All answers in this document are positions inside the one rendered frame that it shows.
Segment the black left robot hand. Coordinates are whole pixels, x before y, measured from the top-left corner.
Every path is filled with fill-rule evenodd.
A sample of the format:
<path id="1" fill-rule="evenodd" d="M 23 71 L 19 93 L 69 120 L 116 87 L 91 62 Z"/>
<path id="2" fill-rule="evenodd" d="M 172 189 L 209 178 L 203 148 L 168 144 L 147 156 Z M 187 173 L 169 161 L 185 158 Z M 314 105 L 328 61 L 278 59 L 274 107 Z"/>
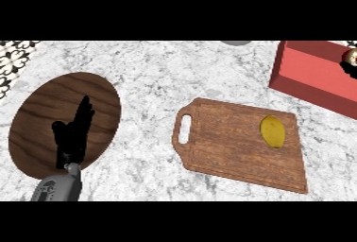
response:
<path id="1" fill-rule="evenodd" d="M 61 121 L 54 121 L 51 124 L 57 145 L 57 169 L 64 169 L 67 164 L 79 164 L 84 161 L 92 115 L 94 110 L 89 104 L 89 97 L 85 95 L 78 105 L 72 121 L 67 124 Z"/>

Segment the yellow lemon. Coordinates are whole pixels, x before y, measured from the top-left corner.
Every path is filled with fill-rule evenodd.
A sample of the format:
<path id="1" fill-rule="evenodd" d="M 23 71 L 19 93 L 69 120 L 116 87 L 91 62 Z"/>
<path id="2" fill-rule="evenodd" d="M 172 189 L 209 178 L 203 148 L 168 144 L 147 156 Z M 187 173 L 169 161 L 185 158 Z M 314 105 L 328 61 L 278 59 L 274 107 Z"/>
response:
<path id="1" fill-rule="evenodd" d="M 274 148 L 280 148 L 284 144 L 284 126 L 274 116 L 268 115 L 262 119 L 259 132 L 267 144 Z"/>

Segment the brown wooden cutting board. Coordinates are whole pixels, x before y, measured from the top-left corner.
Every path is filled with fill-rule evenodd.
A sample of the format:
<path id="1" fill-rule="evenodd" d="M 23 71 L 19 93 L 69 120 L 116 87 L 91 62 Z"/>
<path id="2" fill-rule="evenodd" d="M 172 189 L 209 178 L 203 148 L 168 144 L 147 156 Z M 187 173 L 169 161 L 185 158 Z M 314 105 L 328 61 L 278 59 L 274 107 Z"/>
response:
<path id="1" fill-rule="evenodd" d="M 187 170 L 300 194 L 308 192 L 295 114 L 196 98 L 177 115 L 191 118 L 188 141 L 171 137 Z M 267 116 L 284 126 L 284 143 L 271 147 L 261 135 Z"/>

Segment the red box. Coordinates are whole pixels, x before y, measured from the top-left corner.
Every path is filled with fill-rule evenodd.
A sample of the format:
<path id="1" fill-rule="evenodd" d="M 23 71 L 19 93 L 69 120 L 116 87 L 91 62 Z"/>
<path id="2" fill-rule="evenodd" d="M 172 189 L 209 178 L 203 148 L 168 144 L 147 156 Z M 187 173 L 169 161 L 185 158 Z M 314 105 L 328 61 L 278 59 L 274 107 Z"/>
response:
<path id="1" fill-rule="evenodd" d="M 327 41 L 281 41 L 268 87 L 357 120 L 357 79 L 340 67 L 348 50 Z"/>

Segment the round cupcake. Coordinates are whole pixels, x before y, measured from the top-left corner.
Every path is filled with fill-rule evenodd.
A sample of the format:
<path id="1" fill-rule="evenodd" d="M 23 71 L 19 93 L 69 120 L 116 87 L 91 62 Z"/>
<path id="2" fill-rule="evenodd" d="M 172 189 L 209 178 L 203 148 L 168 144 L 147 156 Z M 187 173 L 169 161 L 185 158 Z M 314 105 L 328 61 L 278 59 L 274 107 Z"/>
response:
<path id="1" fill-rule="evenodd" d="M 352 48 L 346 51 L 343 56 L 343 61 L 351 65 L 357 66 L 357 48 Z"/>

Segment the black and white patterned tile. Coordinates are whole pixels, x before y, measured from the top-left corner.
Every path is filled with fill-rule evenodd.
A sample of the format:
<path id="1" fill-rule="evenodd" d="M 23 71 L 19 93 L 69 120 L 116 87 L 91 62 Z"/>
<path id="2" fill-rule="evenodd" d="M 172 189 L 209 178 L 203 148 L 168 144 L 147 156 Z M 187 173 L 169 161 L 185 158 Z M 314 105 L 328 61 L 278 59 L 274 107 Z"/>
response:
<path id="1" fill-rule="evenodd" d="M 0 101 L 38 49 L 39 41 L 0 41 Z"/>

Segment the dark wooden oval board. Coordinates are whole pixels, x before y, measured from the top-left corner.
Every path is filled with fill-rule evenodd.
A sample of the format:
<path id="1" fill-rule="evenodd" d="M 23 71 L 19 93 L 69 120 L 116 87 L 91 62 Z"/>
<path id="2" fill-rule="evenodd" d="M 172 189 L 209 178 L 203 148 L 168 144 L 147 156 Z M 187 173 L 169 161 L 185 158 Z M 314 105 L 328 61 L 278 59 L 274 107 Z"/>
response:
<path id="1" fill-rule="evenodd" d="M 119 97 L 112 83 L 95 74 L 76 72 L 48 80 L 30 93 L 13 117 L 8 152 L 17 169 L 32 178 L 64 174 L 56 168 L 54 121 L 70 122 L 88 96 L 94 109 L 81 168 L 95 161 L 113 140 L 119 123 Z"/>

